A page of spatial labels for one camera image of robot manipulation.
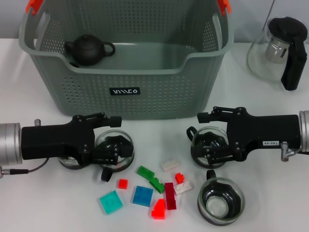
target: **white toy brick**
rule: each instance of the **white toy brick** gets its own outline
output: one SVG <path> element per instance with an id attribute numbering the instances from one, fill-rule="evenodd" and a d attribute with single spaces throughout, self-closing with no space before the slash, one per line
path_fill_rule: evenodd
<path id="1" fill-rule="evenodd" d="M 174 186 L 176 195 L 182 194 L 192 189 L 189 181 L 183 182 L 179 185 Z"/>
<path id="2" fill-rule="evenodd" d="M 172 159 L 172 160 L 169 160 L 169 161 L 162 163 L 161 166 L 162 166 L 162 169 L 163 169 L 164 172 L 168 172 L 168 171 L 170 171 L 174 168 L 179 167 L 180 165 L 177 162 L 177 160 Z"/>

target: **gray wall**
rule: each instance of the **gray wall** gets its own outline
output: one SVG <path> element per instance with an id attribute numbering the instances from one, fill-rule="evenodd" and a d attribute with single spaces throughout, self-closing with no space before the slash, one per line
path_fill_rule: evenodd
<path id="1" fill-rule="evenodd" d="M 17 38 L 29 0 L 0 0 L 0 38 Z M 272 0 L 230 0 L 236 42 L 252 42 L 262 30 Z M 273 16 L 290 15 L 309 24 L 309 0 L 276 0 Z"/>

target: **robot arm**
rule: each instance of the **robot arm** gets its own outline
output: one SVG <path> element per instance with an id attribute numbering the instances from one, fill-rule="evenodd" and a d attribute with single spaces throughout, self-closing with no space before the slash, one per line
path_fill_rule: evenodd
<path id="1" fill-rule="evenodd" d="M 120 127 L 119 116 L 108 118 L 104 113 L 88 116 L 76 115 L 64 125 L 20 128 L 19 123 L 0 124 L 0 167 L 20 164 L 22 159 L 32 160 L 51 157 L 73 157 L 79 165 L 117 164 L 119 157 L 132 155 L 133 146 L 119 141 L 119 147 L 95 147 L 94 129 Z M 29 170 L 0 170 L 1 174 L 25 174 Z"/>
<path id="2" fill-rule="evenodd" d="M 305 128 L 306 115 L 307 112 L 301 112 L 300 119 L 297 115 L 252 116 L 244 107 L 214 107 L 210 114 L 199 113 L 198 121 L 227 122 L 229 144 L 222 147 L 200 147 L 196 154 L 206 157 L 212 165 L 232 160 L 245 161 L 248 154 L 256 149 L 281 148 L 281 160 L 288 161 L 290 156 L 300 151 L 307 152 L 306 146 L 302 146 L 307 140 L 307 130 L 301 130 Z"/>

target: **blue block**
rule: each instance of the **blue block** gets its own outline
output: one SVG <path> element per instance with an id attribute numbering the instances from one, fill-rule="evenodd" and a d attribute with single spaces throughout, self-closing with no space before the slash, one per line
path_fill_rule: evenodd
<path id="1" fill-rule="evenodd" d="M 133 198 L 133 204 L 139 204 L 149 207 L 153 192 L 154 190 L 152 188 L 137 186 Z"/>
<path id="2" fill-rule="evenodd" d="M 100 201 L 107 214 L 111 214 L 123 206 L 115 190 L 101 197 Z"/>

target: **red triangular block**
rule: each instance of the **red triangular block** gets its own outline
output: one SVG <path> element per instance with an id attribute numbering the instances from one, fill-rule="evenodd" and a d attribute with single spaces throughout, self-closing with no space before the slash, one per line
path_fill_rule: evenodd
<path id="1" fill-rule="evenodd" d="M 165 202 L 164 199 L 159 199 L 151 211 L 153 219 L 165 219 Z"/>

